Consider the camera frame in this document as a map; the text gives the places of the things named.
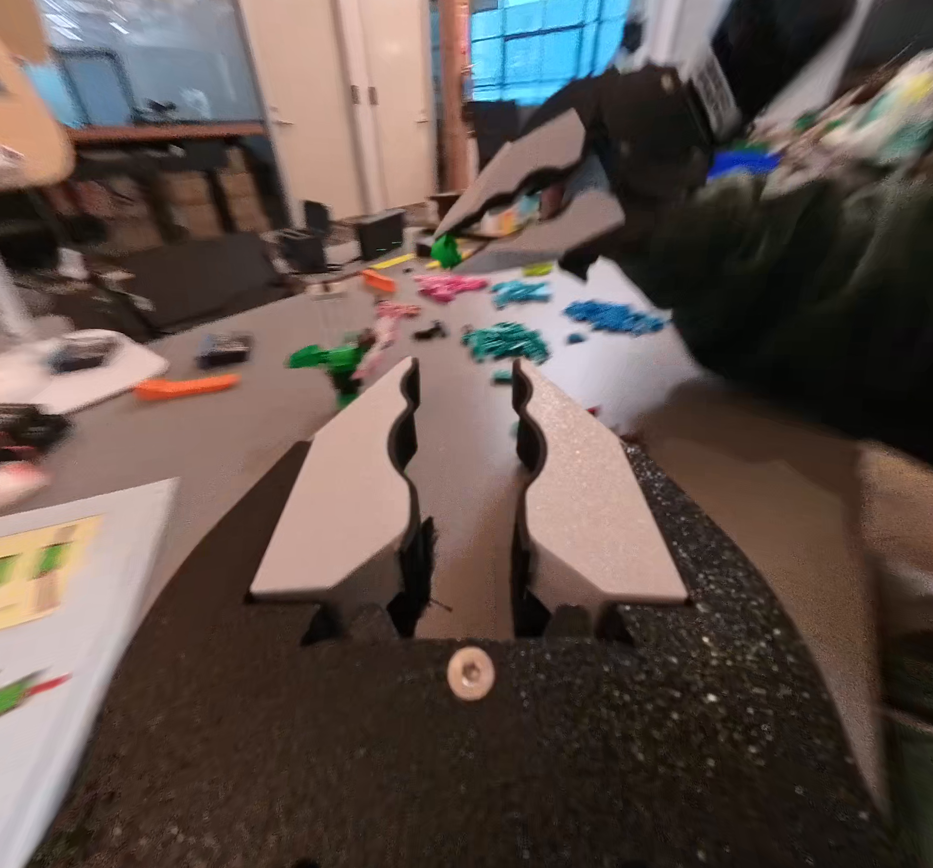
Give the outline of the pile of teal lego pieces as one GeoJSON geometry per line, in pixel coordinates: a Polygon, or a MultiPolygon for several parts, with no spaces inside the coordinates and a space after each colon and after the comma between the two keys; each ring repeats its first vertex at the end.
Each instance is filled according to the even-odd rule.
{"type": "Polygon", "coordinates": [[[552,357],[541,332],[522,323],[499,322],[487,327],[465,327],[460,341],[475,362],[525,359],[542,365],[552,357]]]}

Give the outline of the white double door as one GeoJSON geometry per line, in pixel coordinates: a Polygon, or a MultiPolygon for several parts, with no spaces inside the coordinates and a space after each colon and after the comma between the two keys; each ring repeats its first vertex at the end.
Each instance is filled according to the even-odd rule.
{"type": "Polygon", "coordinates": [[[437,191],[429,0],[238,0],[294,223],[437,191]]]}

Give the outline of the wooden desk with black legs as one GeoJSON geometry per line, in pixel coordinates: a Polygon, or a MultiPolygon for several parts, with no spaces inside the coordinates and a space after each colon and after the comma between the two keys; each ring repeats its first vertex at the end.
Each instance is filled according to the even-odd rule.
{"type": "Polygon", "coordinates": [[[112,255],[266,233],[286,220],[273,148],[258,118],[67,133],[76,164],[50,199],[67,218],[99,221],[112,255]]]}

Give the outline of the green lego plant build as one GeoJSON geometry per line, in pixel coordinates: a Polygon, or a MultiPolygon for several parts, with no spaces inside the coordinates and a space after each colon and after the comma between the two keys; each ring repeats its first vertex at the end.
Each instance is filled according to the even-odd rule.
{"type": "Polygon", "coordinates": [[[336,395],[338,410],[352,404],[370,370],[397,339],[397,328],[365,328],[347,334],[343,343],[332,348],[309,345],[286,359],[291,370],[316,369],[326,373],[336,395]]]}

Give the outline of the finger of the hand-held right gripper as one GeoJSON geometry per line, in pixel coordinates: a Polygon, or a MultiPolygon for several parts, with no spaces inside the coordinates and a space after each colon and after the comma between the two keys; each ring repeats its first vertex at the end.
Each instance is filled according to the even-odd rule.
{"type": "Polygon", "coordinates": [[[504,145],[448,209],[436,236],[455,235],[523,193],[561,181],[583,161],[587,131],[574,109],[504,145]]]}
{"type": "Polygon", "coordinates": [[[458,275],[485,275],[554,262],[568,251],[617,230],[624,221],[625,212],[614,196],[590,189],[555,218],[532,222],[519,233],[491,240],[454,271],[458,275]]]}

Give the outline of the wooden post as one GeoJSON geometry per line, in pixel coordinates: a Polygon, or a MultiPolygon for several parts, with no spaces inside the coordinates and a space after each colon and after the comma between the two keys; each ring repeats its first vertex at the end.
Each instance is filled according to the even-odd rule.
{"type": "Polygon", "coordinates": [[[470,0],[437,0],[439,16],[441,136],[444,189],[463,191],[470,183],[469,125],[465,118],[471,77],[470,0]]]}

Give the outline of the lego instruction booklet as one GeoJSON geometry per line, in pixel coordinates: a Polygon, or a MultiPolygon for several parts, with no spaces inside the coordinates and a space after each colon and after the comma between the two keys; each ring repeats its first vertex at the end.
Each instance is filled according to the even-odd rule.
{"type": "Polygon", "coordinates": [[[133,635],[178,480],[2,516],[1,864],[64,799],[133,635]]]}

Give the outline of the blue bin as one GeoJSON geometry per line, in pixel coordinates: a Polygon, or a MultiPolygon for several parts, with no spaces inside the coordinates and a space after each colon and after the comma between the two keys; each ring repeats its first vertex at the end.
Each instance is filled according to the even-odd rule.
{"type": "Polygon", "coordinates": [[[707,173],[707,181],[734,174],[768,175],[780,165],[782,156],[762,146],[741,146],[716,152],[707,173]]]}

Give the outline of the black desk mat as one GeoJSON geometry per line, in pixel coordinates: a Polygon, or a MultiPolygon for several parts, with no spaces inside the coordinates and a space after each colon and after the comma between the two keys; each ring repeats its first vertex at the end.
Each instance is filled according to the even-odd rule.
{"type": "Polygon", "coordinates": [[[160,338],[265,306],[295,293],[255,233],[184,240],[115,260],[127,274],[125,313],[146,338],[160,338]]]}

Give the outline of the pile of pink lego pieces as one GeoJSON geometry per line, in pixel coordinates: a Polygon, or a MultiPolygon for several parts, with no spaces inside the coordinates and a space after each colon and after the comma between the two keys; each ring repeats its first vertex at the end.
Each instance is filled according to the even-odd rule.
{"type": "Polygon", "coordinates": [[[483,291],[489,287],[489,279],[482,276],[458,275],[450,272],[414,277],[417,292],[439,304],[449,304],[458,295],[483,291]]]}

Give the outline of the white tray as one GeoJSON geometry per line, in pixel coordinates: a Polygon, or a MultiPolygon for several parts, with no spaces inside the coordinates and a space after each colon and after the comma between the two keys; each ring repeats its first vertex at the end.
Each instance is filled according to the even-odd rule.
{"type": "Polygon", "coordinates": [[[1,403],[33,405],[54,415],[68,416],[160,377],[168,367],[168,361],[156,352],[114,331],[90,329],[21,342],[1,354],[1,403]],[[53,352],[72,338],[111,339],[115,349],[99,366],[54,374],[49,365],[53,352]]]}

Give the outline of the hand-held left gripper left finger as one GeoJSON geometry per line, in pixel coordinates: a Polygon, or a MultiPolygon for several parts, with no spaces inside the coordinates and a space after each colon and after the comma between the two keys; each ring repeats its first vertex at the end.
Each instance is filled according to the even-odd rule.
{"type": "Polygon", "coordinates": [[[408,464],[419,360],[393,366],[313,436],[250,583],[256,601],[426,604],[433,559],[408,464]]]}

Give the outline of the orange brick separator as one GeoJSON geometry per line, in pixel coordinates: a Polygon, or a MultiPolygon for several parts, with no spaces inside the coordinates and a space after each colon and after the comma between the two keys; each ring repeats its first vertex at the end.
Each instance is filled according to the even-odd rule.
{"type": "Polygon", "coordinates": [[[224,374],[188,380],[149,379],[133,388],[135,398],[146,402],[175,401],[230,391],[241,384],[239,374],[224,374]]]}

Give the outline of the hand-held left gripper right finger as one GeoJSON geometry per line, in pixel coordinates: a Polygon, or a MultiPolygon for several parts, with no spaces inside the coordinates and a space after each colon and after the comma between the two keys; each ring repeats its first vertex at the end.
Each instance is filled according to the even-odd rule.
{"type": "Polygon", "coordinates": [[[545,610],[686,605],[621,440],[527,361],[514,362],[511,388],[529,473],[516,515],[515,596],[545,610]]]}

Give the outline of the pile of light blue lego pieces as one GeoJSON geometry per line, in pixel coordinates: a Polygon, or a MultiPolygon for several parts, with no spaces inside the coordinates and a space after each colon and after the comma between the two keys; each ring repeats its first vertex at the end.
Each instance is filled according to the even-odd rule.
{"type": "Polygon", "coordinates": [[[503,309],[512,305],[546,303],[552,300],[553,290],[544,280],[512,279],[491,286],[494,307],[503,309]]]}

